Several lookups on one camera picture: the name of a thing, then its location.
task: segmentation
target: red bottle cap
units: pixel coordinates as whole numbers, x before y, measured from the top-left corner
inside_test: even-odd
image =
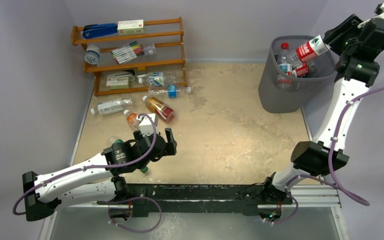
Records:
[[[282,43],[282,45],[280,45],[280,47],[282,49],[288,49],[289,48],[289,44],[287,44],[286,42]]]

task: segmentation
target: gray wall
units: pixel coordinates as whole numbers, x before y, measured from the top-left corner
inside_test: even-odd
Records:
[[[377,0],[329,0],[311,33],[324,33],[352,13],[368,19],[378,3]],[[372,89],[384,86],[384,51],[376,61],[380,64],[380,73]],[[326,86],[305,105],[313,134],[323,121],[331,96],[332,88]],[[371,203],[365,207],[341,195],[351,239],[384,239],[384,92],[362,101],[348,132],[344,153],[350,160],[337,171],[341,183]]]
[[[21,176],[69,164],[92,90],[73,24],[63,0],[0,0],[0,239],[38,239],[43,222],[11,212]]]
[[[78,26],[181,16],[187,60],[262,62],[267,59],[274,38],[309,33],[327,1],[66,0],[66,3]]]

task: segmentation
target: table surface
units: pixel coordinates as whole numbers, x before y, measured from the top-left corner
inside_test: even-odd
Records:
[[[168,70],[182,76],[177,66],[147,69]],[[273,114],[263,109],[258,94],[263,70],[264,64],[188,63],[186,75],[192,93],[175,99],[161,98],[176,111],[176,118],[170,124],[160,120],[157,127],[163,136],[164,128],[172,129],[177,154],[149,163],[145,174],[139,170],[123,174],[126,181],[252,184],[286,167],[296,143],[308,141],[309,137],[300,110]],[[135,106],[129,110],[149,113],[142,102],[146,93],[92,96],[89,108],[99,102],[130,97]],[[126,141],[133,139],[132,133],[122,112],[101,116],[89,111],[74,164],[109,147],[110,137]]]

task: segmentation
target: white bottle cap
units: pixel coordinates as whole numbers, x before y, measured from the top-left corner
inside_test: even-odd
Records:
[[[142,75],[137,75],[137,80],[139,81],[140,84],[143,84],[144,83],[144,77],[146,76],[146,74],[142,74]]]

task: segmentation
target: wooden shelf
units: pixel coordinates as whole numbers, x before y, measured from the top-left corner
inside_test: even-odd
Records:
[[[183,68],[183,79],[184,79],[184,83],[182,83],[182,85],[187,86],[187,77],[186,77],[186,70],[185,70],[186,58],[185,58],[185,48],[184,48],[184,44],[183,44],[184,30],[183,30],[182,18],[179,17],[179,18],[174,18],[174,19],[144,21],[143,24],[145,26],[164,25],[164,24],[179,24],[179,31],[143,33],[143,34],[126,35],[126,36],[107,36],[107,37],[97,37],[97,38],[85,39],[82,37],[82,34],[81,34],[84,27],[83,26],[73,26],[72,32],[71,32],[71,44],[73,46],[77,46],[80,44],[84,51],[86,51],[86,49],[88,48],[88,44],[92,44],[92,43],[114,42],[114,41],[122,41],[122,40],[156,38],[156,37],[166,37],[166,36],[176,36],[176,35],[180,36],[180,41],[155,43],[156,48],[180,46],[181,58],[179,58],[179,59],[140,62],[140,63],[127,63],[127,64],[119,64],[119,65],[111,65],[111,66],[90,65],[87,62],[83,61],[84,62],[83,63],[83,70],[86,73],[93,73],[94,74],[95,83],[94,83],[94,91],[93,92],[96,96],[147,91],[147,87],[135,87],[135,88],[129,88],[129,89],[99,91],[99,81],[100,81],[100,77],[101,77],[101,72],[125,70],[125,69],[135,69],[138,67],[156,67],[156,66],[181,64],[182,68]],[[119,47],[120,46],[102,48],[100,51],[101,51],[101,53],[108,53],[108,52],[110,52],[114,49],[117,49]]]

